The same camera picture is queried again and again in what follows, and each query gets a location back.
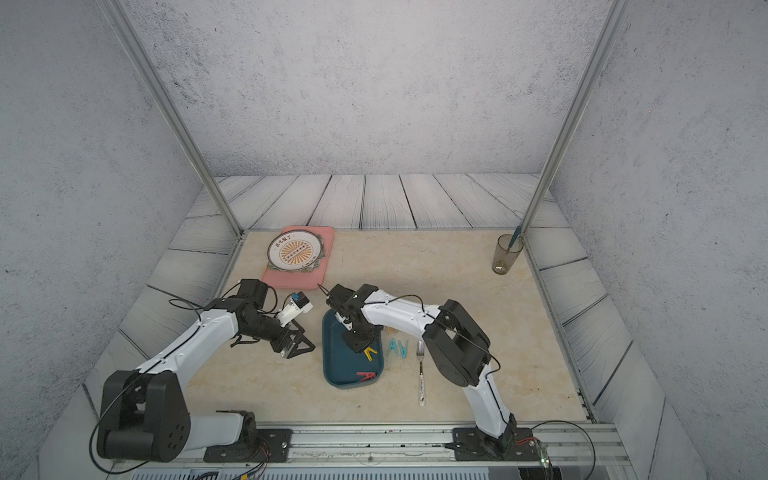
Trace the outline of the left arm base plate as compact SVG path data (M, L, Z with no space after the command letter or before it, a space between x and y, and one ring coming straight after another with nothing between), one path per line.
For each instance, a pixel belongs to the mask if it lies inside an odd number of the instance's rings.
M291 429L251 429L229 445L208 447L206 463L285 463L292 439Z

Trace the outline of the left aluminium frame post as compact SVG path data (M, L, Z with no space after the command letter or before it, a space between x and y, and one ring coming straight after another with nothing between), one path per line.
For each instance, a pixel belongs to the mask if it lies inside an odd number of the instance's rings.
M203 187L210 195L214 206L223 216L237 239L244 234L244 228L234 215L189 129L175 106L155 66L145 51L123 6L117 0L101 0L98 5L113 28L129 60L149 89L155 104L174 137L180 144L187 160L195 170Z

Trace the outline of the teal plastic storage box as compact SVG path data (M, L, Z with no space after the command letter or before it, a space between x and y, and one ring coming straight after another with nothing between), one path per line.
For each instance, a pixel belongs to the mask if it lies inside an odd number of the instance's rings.
M345 327L336 319L335 312L328 310L322 321L323 374L326 381L339 389L362 387L376 382L383 370L384 359L381 340L375 340L369 347L378 351L378 358L370 362L364 352L353 352L343 341ZM359 382L357 372L376 372L374 380Z

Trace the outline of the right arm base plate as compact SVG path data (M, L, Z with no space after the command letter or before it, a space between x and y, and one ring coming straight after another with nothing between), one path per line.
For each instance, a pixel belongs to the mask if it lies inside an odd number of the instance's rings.
M476 427L454 428L452 441L444 447L454 452L456 461L536 462L541 459L531 429L518 427L501 438L483 433Z

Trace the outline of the aluminium mounting rail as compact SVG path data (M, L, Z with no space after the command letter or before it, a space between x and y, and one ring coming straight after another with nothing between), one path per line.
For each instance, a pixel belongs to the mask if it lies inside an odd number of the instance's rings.
M444 447L454 428L467 424L263 424L258 429L293 431L285 463L268 463L249 479L633 479L636 474L611 424L564 421L523 424L532 430L536 462L456 461ZM174 460L118 461L117 479L239 479L247 463L206 463L204 450Z

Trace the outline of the teal pen in cup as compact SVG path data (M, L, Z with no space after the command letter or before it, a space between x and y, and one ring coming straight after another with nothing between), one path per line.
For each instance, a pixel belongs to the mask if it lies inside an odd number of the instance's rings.
M510 240L509 240L509 242L508 242L508 245L507 245L507 250L511 250L511 249L512 249L512 247L513 247L514 243L515 243L515 242L517 241L517 239L519 238L519 236L520 236L520 234L521 234L521 231L522 231L522 225L518 225L518 226L516 227L516 229L515 229L514 233L513 233L513 234L511 235L511 237L510 237Z

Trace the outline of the teal clothespin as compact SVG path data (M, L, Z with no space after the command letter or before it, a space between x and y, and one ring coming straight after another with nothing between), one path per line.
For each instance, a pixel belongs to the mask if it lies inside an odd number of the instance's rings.
M400 354L400 348L398 347L397 341L395 339L391 339L389 342L387 354L390 353L394 353L395 355Z
M408 356L408 341L402 342L400 340L397 341L398 348L400 350L400 355L403 359L406 359Z

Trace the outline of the aluminium frame post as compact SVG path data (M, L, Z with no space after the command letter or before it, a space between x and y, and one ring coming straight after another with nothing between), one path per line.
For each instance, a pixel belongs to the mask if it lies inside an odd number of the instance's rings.
M145 51L123 6L117 0L101 0L98 5L113 28L129 60L149 89L155 104L174 137L180 144L187 160L195 170L203 187L210 195L214 206L223 216L237 239L244 234L244 228L234 215L189 129L175 106L155 66Z
M597 43L587 62L562 127L558 132L553 147L542 168L531 201L525 212L521 226L519 227L521 236L525 236L527 231L533 226L533 221L556 176L557 170L562 164L567 147L586 109L591 92L597 84L605 63L607 62L607 58L619 34L621 25L626 18L630 4L631 2L629 0L615 0L611 4Z

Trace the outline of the olive glass cup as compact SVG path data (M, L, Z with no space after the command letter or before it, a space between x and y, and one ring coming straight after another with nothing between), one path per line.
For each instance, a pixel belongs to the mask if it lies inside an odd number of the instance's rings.
M503 234L498 237L494 255L492 259L492 271L498 275L507 274L518 256L523 251L523 242L521 237L517 239L511 250L507 250L507 245L512 234Z

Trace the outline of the silver fork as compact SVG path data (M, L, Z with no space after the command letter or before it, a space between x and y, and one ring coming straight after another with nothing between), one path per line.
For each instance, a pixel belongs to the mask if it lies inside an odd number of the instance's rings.
M418 384L419 405L424 406L426 404L425 378L424 378L424 366L423 366L424 357L425 357L425 345L422 340L419 340L417 343L416 356L417 356L418 365L419 365L419 384Z

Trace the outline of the right aluminium frame post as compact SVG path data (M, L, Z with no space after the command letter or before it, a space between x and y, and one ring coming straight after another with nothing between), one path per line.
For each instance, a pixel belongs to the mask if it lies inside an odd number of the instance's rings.
M542 168L531 201L525 212L521 226L519 227L521 236L525 236L527 231L533 226L533 221L556 176L557 170L562 164L567 147L586 109L591 92L597 84L605 63L607 62L607 58L619 34L621 25L626 18L630 4L631 2L629 0L615 0L611 4L597 43L587 62L562 127L558 132L553 147Z

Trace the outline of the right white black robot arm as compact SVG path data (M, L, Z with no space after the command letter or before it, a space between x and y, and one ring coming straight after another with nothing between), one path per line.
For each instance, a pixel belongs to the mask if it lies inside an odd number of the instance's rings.
M416 294L393 296L369 284L358 290L337 284L323 293L355 353L370 347L385 327L422 340L443 377L463 389L481 447L495 457L511 448L517 422L493 379L491 341L459 302L428 305Z

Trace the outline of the pink plastic tray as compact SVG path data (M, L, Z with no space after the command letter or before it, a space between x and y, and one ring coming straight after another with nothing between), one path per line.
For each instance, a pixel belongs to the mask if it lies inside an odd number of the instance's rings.
M278 290L317 289L325 277L335 234L331 227L284 228L267 247L261 280Z

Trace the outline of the round patterned plate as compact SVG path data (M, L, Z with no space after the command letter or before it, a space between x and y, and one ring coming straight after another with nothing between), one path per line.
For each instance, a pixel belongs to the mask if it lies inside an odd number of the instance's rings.
M267 248L268 267L282 272L312 271L324 257L322 238L303 229L281 233Z

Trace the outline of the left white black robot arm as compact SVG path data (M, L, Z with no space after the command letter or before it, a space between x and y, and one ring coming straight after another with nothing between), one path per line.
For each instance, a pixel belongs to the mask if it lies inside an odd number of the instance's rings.
M285 461L290 430L261 433L254 414L243 410L193 415L185 400L190 380L223 344L266 342L285 359L314 350L296 320L312 309L308 297L292 293L267 310L272 290L258 279L244 279L205 306L190 304L197 316L191 327L135 369L110 375L88 440L91 462L134 460L144 466L204 450L207 462L249 464L243 475L252 477L269 462Z

